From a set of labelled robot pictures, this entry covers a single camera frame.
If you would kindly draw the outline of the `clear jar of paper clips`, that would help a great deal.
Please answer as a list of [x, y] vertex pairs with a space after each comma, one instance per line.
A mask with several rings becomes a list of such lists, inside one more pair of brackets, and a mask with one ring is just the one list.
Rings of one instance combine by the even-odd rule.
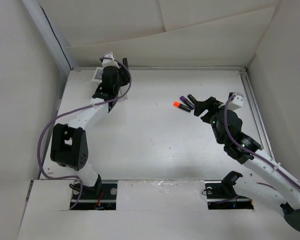
[[102, 74], [103, 74], [103, 70], [98, 70], [98, 71], [96, 72], [96, 78], [97, 78], [97, 79], [101, 79], [101, 78], [102, 78]]

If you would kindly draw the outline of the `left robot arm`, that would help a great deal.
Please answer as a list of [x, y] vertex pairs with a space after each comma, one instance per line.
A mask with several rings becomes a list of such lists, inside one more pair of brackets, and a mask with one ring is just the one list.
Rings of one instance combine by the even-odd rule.
[[70, 122], [58, 123], [53, 127], [50, 159], [61, 167], [75, 170], [83, 183], [82, 191], [93, 199], [101, 194], [102, 179], [88, 163], [87, 131], [112, 110], [118, 101], [121, 87], [130, 81], [127, 69], [104, 67], [101, 83], [90, 99], [91, 107], [82, 110]]

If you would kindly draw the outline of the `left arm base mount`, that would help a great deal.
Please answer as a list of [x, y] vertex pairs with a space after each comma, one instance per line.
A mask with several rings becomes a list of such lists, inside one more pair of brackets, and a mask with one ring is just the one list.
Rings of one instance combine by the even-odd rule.
[[75, 181], [69, 187], [72, 190], [70, 210], [93, 210], [93, 211], [114, 211], [117, 205], [118, 182], [114, 180], [102, 180], [100, 190], [97, 193], [83, 189], [79, 197], [80, 184]]

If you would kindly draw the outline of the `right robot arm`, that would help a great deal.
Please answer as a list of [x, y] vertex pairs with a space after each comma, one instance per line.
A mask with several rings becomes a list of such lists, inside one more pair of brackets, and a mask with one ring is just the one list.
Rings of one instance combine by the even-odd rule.
[[235, 111], [243, 106], [243, 97], [231, 92], [225, 103], [210, 97], [205, 101], [193, 100], [193, 104], [194, 115], [210, 124], [216, 142], [223, 145], [227, 155], [266, 181], [259, 184], [231, 171], [221, 180], [222, 193], [227, 197], [242, 196], [259, 201], [300, 232], [300, 180], [242, 132], [243, 121]]

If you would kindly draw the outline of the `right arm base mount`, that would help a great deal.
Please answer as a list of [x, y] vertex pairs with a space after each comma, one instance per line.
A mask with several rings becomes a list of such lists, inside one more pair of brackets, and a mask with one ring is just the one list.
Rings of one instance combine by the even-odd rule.
[[209, 210], [254, 210], [250, 198], [238, 195], [234, 185], [243, 175], [231, 171], [222, 180], [205, 180], [201, 196], [207, 200]]

